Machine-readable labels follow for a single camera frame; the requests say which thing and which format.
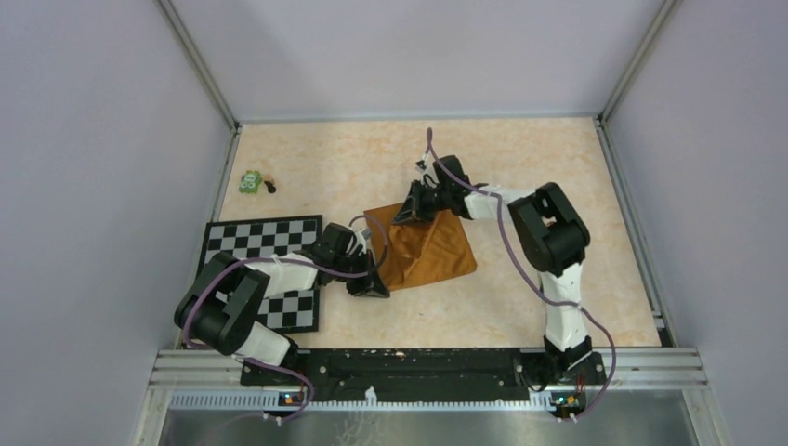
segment beige speckled tabletop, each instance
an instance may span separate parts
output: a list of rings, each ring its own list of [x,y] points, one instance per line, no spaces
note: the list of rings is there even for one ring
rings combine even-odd
[[[322,214],[324,224],[347,225],[365,209],[399,203],[417,178],[428,126],[438,155],[457,155],[472,182],[523,190],[557,182],[591,233],[584,306],[617,345],[659,346],[589,118],[245,125],[220,219]],[[239,193],[246,170],[272,175],[278,191]],[[320,331],[294,340],[307,348],[540,347],[543,305],[512,267],[495,222],[463,225],[476,272],[390,299],[353,297],[331,283],[322,293]],[[589,331],[595,345],[608,344],[595,327]]]

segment black bracket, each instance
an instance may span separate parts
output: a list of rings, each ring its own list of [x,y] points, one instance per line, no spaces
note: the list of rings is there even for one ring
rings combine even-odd
[[[345,279],[320,271],[315,286],[324,286],[331,281],[345,282],[348,293],[351,295],[389,297],[388,289],[380,279],[380,275],[376,270],[373,270],[372,252],[363,252],[360,245],[352,251],[348,251],[355,239],[356,234],[350,228],[329,223],[323,230],[320,239],[296,253],[310,259],[316,265],[329,269],[346,273],[368,273],[358,279]]]
[[[242,386],[301,385],[290,375],[244,365]],[[383,402],[522,401],[529,387],[574,385],[579,375],[586,385],[607,379],[599,353],[562,372],[536,348],[312,348],[298,352],[293,369],[314,384],[315,401],[364,400],[370,387]]]
[[[203,267],[175,311],[175,324],[183,328],[186,319],[210,282],[238,259],[218,253]],[[270,277],[265,273],[240,267],[227,275],[205,299],[191,325],[190,335],[222,355],[240,348],[252,331],[257,311],[266,293]],[[228,295],[228,302],[217,299],[217,291]]]
[[[591,237],[558,184],[547,183],[508,208],[525,256],[534,268],[560,277],[564,269],[583,262]]]

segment wire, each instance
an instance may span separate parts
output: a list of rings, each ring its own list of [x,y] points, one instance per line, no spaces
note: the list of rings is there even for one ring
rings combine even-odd
[[[334,270],[334,269],[328,269],[326,267],[321,267],[320,265],[315,265],[314,263],[310,263],[310,262],[307,262],[307,261],[298,260],[298,259],[294,259],[294,258],[278,258],[278,260],[280,262],[282,262],[282,263],[291,263],[291,264],[295,264],[295,265],[301,265],[301,266],[304,266],[304,267],[315,268],[318,271],[322,271],[322,272],[325,272],[327,274],[331,274],[331,275],[334,275],[336,277],[341,277],[341,278],[344,278],[344,279],[359,279],[361,277],[365,277],[365,276],[367,276],[369,274],[372,274],[374,271],[376,271],[378,268],[380,268],[380,266],[386,260],[386,256],[387,256],[387,253],[388,253],[388,237],[386,235],[386,231],[383,228],[383,225],[376,218],[374,218],[372,216],[355,216],[355,217],[353,217],[352,220],[350,220],[350,224],[352,225],[359,218],[367,218],[368,220],[370,220],[373,223],[375,223],[375,225],[378,227],[378,229],[380,230],[381,234],[383,235],[383,243],[384,243],[383,255],[381,256],[380,261],[372,269],[370,269],[369,271],[360,272],[360,273],[348,273],[348,272],[337,271],[337,270]],[[197,344],[191,339],[191,335],[190,335],[191,325],[194,322],[194,317],[197,314],[197,311],[200,309],[200,306],[203,304],[203,302],[205,302],[205,299],[208,298],[208,296],[211,294],[211,292],[214,289],[216,289],[218,284],[225,277],[227,277],[234,270],[240,268],[243,265],[247,265],[249,263],[256,263],[256,262],[271,263],[271,262],[274,262],[274,261],[275,260],[273,258],[271,258],[271,257],[251,257],[251,258],[246,258],[244,260],[239,260],[238,262],[233,263],[229,267],[225,268],[210,283],[208,283],[208,286],[206,286],[205,289],[203,290],[203,292],[200,293],[200,295],[197,297],[197,301],[194,302],[194,306],[191,308],[191,311],[189,312],[189,315],[186,317],[186,321],[183,324],[183,340],[184,340],[184,342],[186,342],[186,345],[189,346],[190,348],[195,348],[195,349],[209,349],[210,348],[209,346],[206,346],[206,345],[203,345],[203,344]],[[302,412],[304,412],[304,410],[307,408],[307,406],[310,403],[312,403],[312,400],[314,399],[314,394],[315,394],[315,386],[303,374],[300,374],[300,373],[298,373],[296,371],[293,371],[293,370],[290,370],[290,369],[286,369],[284,367],[279,367],[279,366],[276,366],[276,365],[269,365],[269,364],[266,364],[266,363],[264,363],[262,361],[259,361],[259,360],[255,359],[255,358],[245,357],[245,359],[247,361],[249,361],[250,363],[254,364],[257,367],[260,367],[260,368],[263,368],[263,369],[272,370],[274,372],[279,372],[281,374],[289,374],[290,376],[298,378],[299,380],[301,380],[301,382],[303,384],[306,384],[307,387],[309,388],[309,393],[307,395],[307,399],[303,401],[301,406],[298,407],[298,409],[295,412],[293,412],[293,413],[285,416],[284,418],[282,418],[282,422],[283,423],[286,422],[286,421],[290,421],[290,420],[294,419],[295,417],[299,416]],[[198,445],[204,444],[208,439],[213,437],[219,430],[223,429],[226,426],[231,425],[232,423],[235,423],[236,421],[240,421],[240,420],[242,420],[244,418],[251,418],[251,417],[258,417],[258,416],[262,416],[264,418],[267,418],[267,415],[264,414],[264,413],[242,413],[240,415],[234,416],[230,420],[227,420],[224,423],[222,423],[221,425],[219,425],[217,427],[214,427],[214,429],[211,430],[210,432],[208,432],[208,434],[206,434],[197,444]]]
[[[589,313],[587,309],[581,307],[577,302],[572,302],[570,300],[559,300],[559,301],[552,300],[549,297],[547,297],[545,293],[543,293],[542,290],[539,289],[538,286],[536,286],[536,283],[533,282],[531,277],[529,277],[528,273],[525,272],[525,269],[523,269],[522,265],[520,265],[519,260],[515,255],[515,251],[512,248],[512,244],[509,241],[509,238],[506,236],[506,228],[504,227],[504,197],[500,193],[490,192],[488,190],[482,190],[480,188],[472,186],[466,183],[465,181],[463,181],[462,179],[460,179],[459,177],[457,177],[457,175],[453,174],[452,171],[450,171],[446,167],[446,165],[443,164],[443,162],[440,160],[438,154],[435,153],[435,149],[432,148],[432,127],[427,129],[427,148],[425,149],[424,153],[429,153],[435,159],[436,164],[438,165],[438,167],[440,167],[440,170],[442,170],[455,183],[459,184],[460,186],[468,190],[471,190],[476,193],[480,193],[482,195],[491,196],[495,200],[497,200],[498,230],[501,232],[501,239],[504,242],[504,248],[506,249],[506,253],[509,254],[509,259],[512,261],[512,264],[514,265],[515,269],[518,271],[520,277],[522,277],[522,279],[528,284],[528,286],[531,287],[533,293],[536,294],[537,297],[539,297],[543,302],[545,302],[547,305],[551,307],[579,308],[579,310],[583,313],[585,318],[588,319],[589,322],[591,322],[594,326],[596,326],[605,335],[605,337],[608,338],[608,342],[611,344],[611,372],[608,374],[608,379],[605,381],[605,384],[602,385],[602,388],[599,390],[599,393],[594,397],[591,403],[588,404],[588,406],[586,406],[585,410],[576,416],[576,419],[579,420],[585,417],[587,413],[590,413],[591,410],[597,406],[597,403],[599,402],[599,400],[601,400],[602,395],[604,395],[605,392],[607,392],[608,387],[612,382],[613,375],[615,374],[617,355],[616,355],[615,343],[613,342],[613,336],[604,326],[602,326],[601,323],[599,323],[596,319],[594,319],[593,316],[591,316],[591,313]]]
[[[429,179],[429,182],[432,183],[432,186],[427,184],[427,179]],[[438,185],[438,181],[436,181],[435,178],[431,177],[430,174],[424,174],[422,176],[422,181],[424,181],[425,186],[428,186],[428,187],[431,187],[431,188],[437,188],[439,186]]]
[[[377,218],[373,216],[367,216],[366,214],[353,217],[348,223],[348,226],[352,228],[353,223],[355,223],[361,218],[366,218],[367,220],[372,221],[377,226],[377,229],[380,231],[380,235],[383,237],[383,253],[381,253],[380,255],[380,260],[374,266],[367,269],[367,275],[369,275],[378,271],[378,269],[380,269],[380,267],[383,265],[383,262],[386,261],[386,257],[388,257],[388,234],[386,234],[386,229],[383,227],[383,224],[381,224]]]
[[[386,236],[386,231],[384,230],[383,225],[379,221],[377,221],[376,218],[372,216],[355,216],[353,217],[352,220],[350,220],[350,222],[353,223],[357,219],[362,217],[367,218],[373,223],[375,223],[375,225],[383,234],[384,255],[381,256],[380,261],[371,269],[371,271],[376,271],[378,268],[380,268],[380,265],[383,264],[383,261],[386,260],[385,254],[387,254],[388,251],[388,237]],[[232,265],[230,265],[229,267],[225,268],[210,283],[208,283],[208,286],[206,286],[203,292],[197,297],[197,301],[194,302],[194,306],[191,308],[191,311],[189,312],[189,316],[186,317],[186,321],[183,324],[183,340],[186,342],[186,345],[189,346],[190,348],[203,349],[203,350],[210,349],[209,346],[197,344],[191,339],[190,336],[191,325],[194,323],[194,317],[197,314],[197,311],[203,305],[203,302],[205,302],[205,299],[208,298],[211,292],[216,289],[216,287],[219,285],[219,283],[222,280],[224,280],[224,278],[226,278],[231,272],[242,267],[243,265],[247,265],[249,263],[258,263],[258,262],[273,263],[274,261],[275,260],[271,257],[250,257],[244,260],[239,260],[233,263]],[[295,258],[277,258],[277,261],[281,263],[291,263],[294,265],[301,265],[302,267],[315,268],[318,271],[322,271],[325,272],[326,274],[331,274],[336,277],[341,277],[343,279],[360,279],[362,277],[366,277],[369,274],[371,274],[371,271],[364,271],[364,272],[337,271],[335,269],[329,269],[326,267],[322,267],[320,265],[315,265],[314,263],[305,260],[298,260]]]
[[[251,357],[248,357],[248,356],[244,357],[244,359],[249,361],[250,363],[254,364],[257,367],[262,368],[262,369],[272,370],[274,372],[279,372],[281,374],[289,374],[289,375],[291,375],[291,376],[293,376],[295,378],[298,378],[303,383],[302,386],[304,384],[306,384],[307,387],[309,388],[309,393],[307,394],[307,399],[301,402],[301,406],[298,407],[298,409],[296,409],[295,412],[285,416],[284,418],[281,418],[281,422],[282,423],[284,423],[286,421],[290,421],[290,420],[300,416],[300,414],[302,414],[304,412],[304,410],[307,408],[307,406],[310,403],[312,403],[312,400],[314,400],[314,398],[315,398],[315,386],[303,374],[300,374],[299,372],[296,372],[296,371],[293,371],[293,370],[290,370],[290,369],[285,369],[284,367],[277,367],[275,365],[268,365],[265,362],[258,361],[255,358],[251,358]],[[211,429],[207,434],[205,434],[200,439],[200,441],[198,441],[196,443],[195,446],[201,446],[201,445],[205,444],[208,440],[213,438],[218,433],[218,431],[222,430],[223,428],[225,428],[225,427],[227,427],[227,426],[229,426],[229,425],[231,425],[231,424],[233,424],[233,423],[235,423],[237,421],[241,421],[241,420],[243,420],[245,418],[257,418],[257,417],[262,417],[263,419],[268,419],[269,417],[273,418],[274,420],[278,419],[278,417],[273,417],[271,415],[268,415],[267,413],[263,413],[262,411],[260,413],[258,413],[258,412],[241,413],[239,415],[233,416],[231,419],[229,419],[229,420],[225,421],[224,423],[220,424],[219,426],[216,426],[213,429]]]

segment checkerboard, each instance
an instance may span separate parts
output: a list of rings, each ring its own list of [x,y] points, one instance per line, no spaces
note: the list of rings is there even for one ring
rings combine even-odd
[[[321,231],[321,216],[208,223],[200,269],[219,252],[241,259],[284,256],[317,240]],[[217,297],[227,301],[226,295],[217,293]],[[264,299],[257,320],[278,333],[316,332],[319,308],[320,290],[288,292]]]

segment metal frame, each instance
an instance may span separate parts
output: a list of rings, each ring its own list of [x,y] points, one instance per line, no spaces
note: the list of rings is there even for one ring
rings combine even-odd
[[[172,0],[154,1],[161,9],[164,18],[167,20],[167,23],[170,25],[176,40],[180,44],[181,49],[183,49],[186,60],[189,61],[189,64],[194,69],[195,74],[197,74],[197,78],[200,79],[200,82],[203,84],[205,93],[208,94],[208,97],[217,107],[217,110],[221,114],[225,125],[227,125],[230,131],[235,131],[238,128],[238,120],[236,120],[232,115],[230,105],[228,105],[221,93],[221,90],[219,90],[217,81],[214,80],[214,76],[212,76],[211,72],[208,70],[208,66],[205,63],[203,56],[197,49],[197,45],[191,38],[189,30],[186,29],[186,25],[183,23],[183,20],[178,15],[175,6],[172,4]]]
[[[223,166],[222,176],[214,198],[211,221],[219,219],[224,196],[230,183],[230,171],[238,148],[242,127],[235,119],[227,101],[211,75],[200,55],[197,45],[178,15],[171,0],[154,0],[160,7],[167,23],[172,28],[176,39],[181,44],[184,55],[190,62],[195,74],[203,84],[206,93],[219,110],[222,120],[232,132],[228,157]],[[664,0],[656,17],[626,67],[605,108],[595,119],[599,143],[611,173],[611,181],[624,215],[630,241],[632,243],[637,265],[650,299],[655,322],[669,331],[674,324],[661,299],[661,286],[652,268],[650,251],[640,228],[634,200],[627,186],[626,178],[621,169],[618,154],[611,142],[608,122],[615,114],[629,86],[633,83],[640,68],[647,60],[665,23],[675,14],[681,0]],[[524,350],[539,351],[527,348]],[[605,363],[610,364],[611,353],[608,349],[599,349]],[[722,423],[719,410],[711,393],[701,358],[695,348],[618,348],[618,370],[614,377],[611,391],[653,391],[680,390],[687,403],[689,418],[695,429],[700,446],[716,444],[728,445],[728,434]],[[242,365],[234,359],[226,358],[218,353],[199,350],[162,350],[156,359],[151,372],[142,413],[138,420],[138,428],[134,438],[137,446],[156,446],[164,428],[164,419],[170,401],[182,392],[241,392],[259,394],[260,390],[241,387]],[[550,390],[566,390],[562,387],[551,387]],[[497,403],[485,405],[490,410]],[[382,407],[372,401],[355,410],[380,410]],[[321,410],[320,404],[311,410]],[[502,410],[517,410],[516,407],[505,407]]]
[[[619,104],[621,104],[624,95],[626,95],[626,91],[629,89],[629,86],[637,77],[640,68],[651,54],[651,51],[654,49],[656,41],[662,33],[665,24],[670,20],[671,17],[673,17],[673,14],[678,9],[681,1],[682,0],[663,1],[662,6],[660,7],[659,11],[657,11],[657,15],[654,17],[654,20],[651,21],[649,29],[643,36],[643,40],[640,41],[640,45],[637,46],[635,54],[630,59],[626,70],[624,70],[624,73],[618,80],[616,87],[613,88],[613,93],[608,99],[607,104],[605,104],[605,108],[602,109],[602,112],[599,114],[598,119],[604,125],[613,116]]]

